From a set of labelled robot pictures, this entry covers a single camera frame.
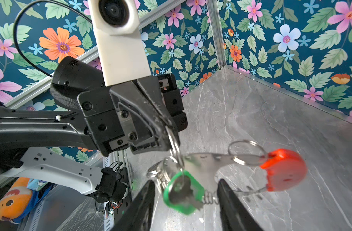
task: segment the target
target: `red plastic handle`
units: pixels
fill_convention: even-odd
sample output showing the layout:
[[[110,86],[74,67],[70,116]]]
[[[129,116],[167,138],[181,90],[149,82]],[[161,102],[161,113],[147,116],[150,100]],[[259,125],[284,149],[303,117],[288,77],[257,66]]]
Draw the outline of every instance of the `red plastic handle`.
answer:
[[[287,149],[278,149],[268,154],[268,160],[261,165],[267,171],[267,191],[284,191],[298,185],[307,174],[302,157]]]

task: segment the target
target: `floral wallpaper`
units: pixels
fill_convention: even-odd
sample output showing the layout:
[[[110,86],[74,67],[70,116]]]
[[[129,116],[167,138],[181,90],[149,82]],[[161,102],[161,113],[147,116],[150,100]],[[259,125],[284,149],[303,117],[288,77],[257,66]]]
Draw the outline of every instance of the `floral wallpaper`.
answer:
[[[224,0],[227,63],[352,116],[352,0]]]
[[[90,17],[87,1],[58,1]],[[166,0],[134,1],[142,17]],[[3,103],[45,77],[21,58],[12,41],[14,19],[29,2],[31,0],[0,0],[0,101]],[[39,3],[22,17],[18,41],[27,58],[52,73],[64,57],[77,57],[96,45],[92,29],[89,22],[68,9]],[[218,70],[205,0],[187,0],[170,10],[143,28],[141,39],[152,74],[174,73],[181,96],[187,95]],[[99,58],[90,65],[101,69]],[[55,104],[47,91],[19,110],[66,109]],[[86,161],[97,151],[80,147],[49,149],[78,162]]]

